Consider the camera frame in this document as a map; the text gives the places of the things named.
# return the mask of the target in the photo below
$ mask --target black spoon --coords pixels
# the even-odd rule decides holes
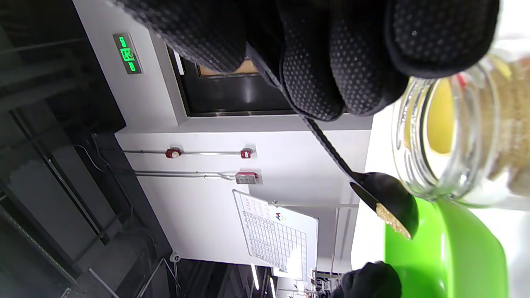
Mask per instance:
[[[316,139],[339,168],[352,180],[350,187],[382,220],[405,237],[412,239],[418,230],[418,206],[401,182],[388,174],[352,171],[312,119],[302,117]]]
[[[363,178],[350,182],[350,187],[386,224],[396,232],[412,239],[418,230],[418,205],[398,179],[373,172],[360,174]]]

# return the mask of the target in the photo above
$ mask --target exit sign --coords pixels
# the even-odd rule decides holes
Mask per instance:
[[[116,47],[118,47],[118,52],[120,54],[120,59],[123,62],[123,66],[128,74],[141,74],[142,68],[140,67],[140,61],[136,55],[136,49],[133,45],[133,40],[129,32],[113,34],[112,38]]]

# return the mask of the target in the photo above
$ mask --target green tray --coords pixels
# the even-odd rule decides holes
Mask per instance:
[[[467,208],[416,198],[420,225],[413,240],[387,226],[385,262],[403,286],[402,298],[506,298],[508,274],[497,238]]]

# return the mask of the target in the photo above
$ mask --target white table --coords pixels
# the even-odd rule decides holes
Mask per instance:
[[[499,39],[530,38],[530,2],[506,0],[497,28]],[[383,172],[397,177],[391,144],[393,106],[374,116],[366,158],[366,172]],[[529,297],[530,293],[530,212],[501,209],[472,209],[472,212],[499,239],[504,247],[510,297]],[[352,269],[368,261],[384,259],[384,223],[362,201],[359,204],[351,250]]]

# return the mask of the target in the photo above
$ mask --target black glove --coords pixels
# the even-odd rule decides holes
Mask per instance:
[[[499,0],[111,2],[209,69],[233,72],[249,52],[296,112],[322,121],[373,115],[401,96],[409,76],[472,66],[499,11]]]
[[[401,282],[389,264],[366,263],[359,270],[346,273],[342,285],[333,291],[332,298],[400,298]]]

